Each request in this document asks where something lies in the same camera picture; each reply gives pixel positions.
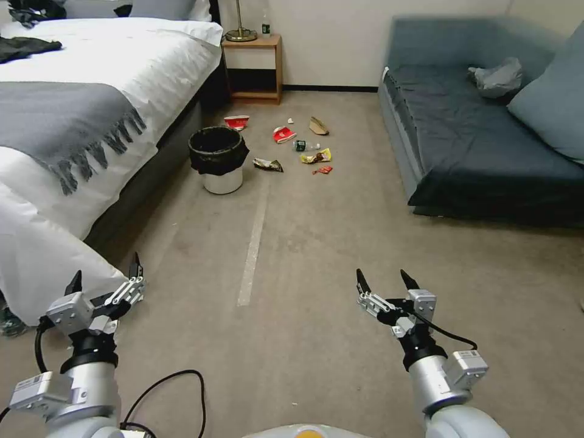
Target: lamp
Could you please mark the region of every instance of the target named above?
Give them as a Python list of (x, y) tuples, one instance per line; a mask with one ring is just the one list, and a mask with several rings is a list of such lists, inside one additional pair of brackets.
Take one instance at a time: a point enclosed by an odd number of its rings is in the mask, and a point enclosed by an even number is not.
[(239, 28), (235, 30), (230, 30), (225, 34), (225, 38), (229, 41), (253, 41), (257, 39), (257, 32), (255, 30), (249, 30), (242, 26), (242, 10), (239, 6), (239, 0), (235, 0), (237, 3), (237, 19), (239, 20)]

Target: bed frame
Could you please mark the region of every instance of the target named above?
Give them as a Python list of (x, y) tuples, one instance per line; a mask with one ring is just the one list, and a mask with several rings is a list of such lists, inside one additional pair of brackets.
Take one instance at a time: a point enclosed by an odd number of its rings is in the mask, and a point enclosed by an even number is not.
[[(221, 24), (218, 0), (210, 0), (212, 20)], [(158, 142), (158, 153), (126, 184), (120, 198), (94, 223), (85, 243), (100, 252), (130, 215), (169, 176), (187, 161), (188, 142), (203, 127), (203, 110), (212, 110), (229, 98), (223, 59)]]

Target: trash can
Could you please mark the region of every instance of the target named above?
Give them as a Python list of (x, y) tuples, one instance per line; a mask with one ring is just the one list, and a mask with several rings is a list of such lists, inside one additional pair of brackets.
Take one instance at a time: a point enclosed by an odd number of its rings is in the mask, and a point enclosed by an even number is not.
[(228, 127), (210, 127), (189, 140), (190, 166), (204, 175), (205, 189), (217, 195), (243, 184), (242, 165), (249, 153), (242, 135)]

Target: wooden nightstand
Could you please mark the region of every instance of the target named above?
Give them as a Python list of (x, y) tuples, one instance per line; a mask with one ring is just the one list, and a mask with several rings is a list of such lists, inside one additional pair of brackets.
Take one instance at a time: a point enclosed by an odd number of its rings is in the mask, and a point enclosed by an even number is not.
[(279, 105), (282, 98), (282, 38), (248, 43), (224, 40), (223, 56), (232, 100)]

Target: dark blue sofa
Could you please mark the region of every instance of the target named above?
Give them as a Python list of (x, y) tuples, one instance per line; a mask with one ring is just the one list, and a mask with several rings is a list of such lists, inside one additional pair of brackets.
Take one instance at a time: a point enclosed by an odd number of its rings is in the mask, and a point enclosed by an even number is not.
[(573, 223), (584, 218), (584, 167), (481, 97), (469, 66), (517, 57), (526, 85), (563, 39), (520, 19), (400, 17), (378, 94), (415, 214)]

